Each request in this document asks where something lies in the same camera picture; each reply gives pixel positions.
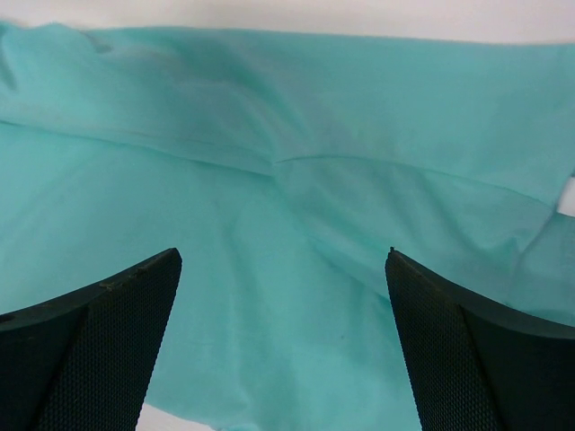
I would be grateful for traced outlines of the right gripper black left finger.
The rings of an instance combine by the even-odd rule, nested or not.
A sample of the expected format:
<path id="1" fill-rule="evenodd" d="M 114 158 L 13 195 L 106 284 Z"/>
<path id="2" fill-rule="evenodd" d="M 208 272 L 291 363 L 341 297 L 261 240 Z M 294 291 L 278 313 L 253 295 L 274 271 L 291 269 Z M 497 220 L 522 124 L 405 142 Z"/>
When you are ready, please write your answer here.
<path id="1" fill-rule="evenodd" d="M 172 248 L 1 317 L 3 430 L 133 430 L 181 276 Z"/>

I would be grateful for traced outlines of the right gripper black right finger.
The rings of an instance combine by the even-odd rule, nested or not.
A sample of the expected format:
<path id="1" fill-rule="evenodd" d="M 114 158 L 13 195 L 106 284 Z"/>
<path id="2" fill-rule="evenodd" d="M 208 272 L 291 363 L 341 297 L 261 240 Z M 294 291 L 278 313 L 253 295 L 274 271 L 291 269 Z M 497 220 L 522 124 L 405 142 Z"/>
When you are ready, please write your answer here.
<path id="1" fill-rule="evenodd" d="M 424 430 L 572 430 L 574 329 L 454 284 L 397 250 L 385 277 Z"/>

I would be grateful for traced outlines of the teal t shirt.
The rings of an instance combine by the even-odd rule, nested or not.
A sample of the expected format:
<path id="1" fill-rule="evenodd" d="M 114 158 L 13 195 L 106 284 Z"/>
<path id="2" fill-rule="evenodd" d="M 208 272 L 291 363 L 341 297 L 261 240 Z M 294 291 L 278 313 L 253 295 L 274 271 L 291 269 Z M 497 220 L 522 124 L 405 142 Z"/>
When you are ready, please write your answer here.
<path id="1" fill-rule="evenodd" d="M 147 400 L 219 430 L 415 430 L 397 249 L 574 322 L 574 47 L 1 26 L 1 309 L 168 248 Z"/>

